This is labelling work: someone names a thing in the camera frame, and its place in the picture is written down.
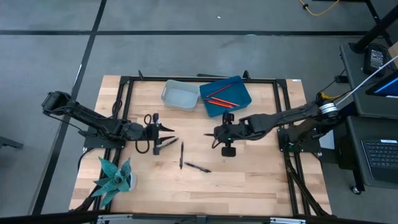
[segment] gray plastic bin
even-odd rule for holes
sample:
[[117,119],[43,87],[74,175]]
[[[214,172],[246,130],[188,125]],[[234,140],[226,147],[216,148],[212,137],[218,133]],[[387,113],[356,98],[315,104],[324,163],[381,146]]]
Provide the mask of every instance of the gray plastic bin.
[[162,93],[163,103],[171,108],[193,111],[197,105],[199,86],[167,80]]

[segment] computer monitor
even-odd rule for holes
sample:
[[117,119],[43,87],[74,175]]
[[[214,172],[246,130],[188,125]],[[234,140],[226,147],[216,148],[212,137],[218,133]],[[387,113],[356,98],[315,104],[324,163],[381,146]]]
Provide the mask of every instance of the computer monitor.
[[398,71],[372,86],[366,91],[366,94],[398,98]]

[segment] blue tray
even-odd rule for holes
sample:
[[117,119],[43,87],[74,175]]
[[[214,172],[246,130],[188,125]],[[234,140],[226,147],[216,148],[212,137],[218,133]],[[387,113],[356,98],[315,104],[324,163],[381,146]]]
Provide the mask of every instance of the blue tray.
[[[211,104],[204,99],[211,93],[227,86],[223,91],[220,91],[214,95],[213,97],[217,97],[221,100],[226,100],[232,103],[236,103],[239,106],[234,106],[233,108],[225,108],[222,106]],[[247,107],[251,103],[251,97],[248,93],[248,90],[244,86],[243,79],[240,76],[235,76],[231,78],[227,78],[224,80],[219,80],[216,82],[212,82],[206,85],[200,86],[200,96],[205,104],[205,108],[209,117],[215,117],[224,113],[224,111],[236,111],[242,108]]]

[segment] monitor screen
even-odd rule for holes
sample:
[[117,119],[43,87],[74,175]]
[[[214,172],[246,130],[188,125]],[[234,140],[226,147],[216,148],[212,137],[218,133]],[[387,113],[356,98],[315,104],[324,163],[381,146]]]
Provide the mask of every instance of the monitor screen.
[[398,78],[386,83],[379,87],[374,93],[386,96],[398,96]]

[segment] yellow cable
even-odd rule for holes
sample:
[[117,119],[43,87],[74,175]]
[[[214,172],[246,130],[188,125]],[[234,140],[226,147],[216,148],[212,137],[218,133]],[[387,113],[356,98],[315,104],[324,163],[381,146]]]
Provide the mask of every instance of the yellow cable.
[[321,93],[321,98],[324,100],[334,100],[336,98],[339,98],[341,95],[338,96],[328,96],[325,93]]
[[325,12],[327,12],[327,11],[329,11],[330,9],[332,9],[338,2],[340,2],[340,0],[337,0],[334,4],[332,4],[327,10],[325,10],[325,11],[323,11],[323,12],[321,12],[321,13],[318,13],[318,14],[314,14],[313,12],[311,12],[310,10],[309,10],[309,8],[308,8],[308,6],[305,8],[311,15],[313,15],[313,16],[320,16],[320,15],[322,15],[323,13],[325,13]]

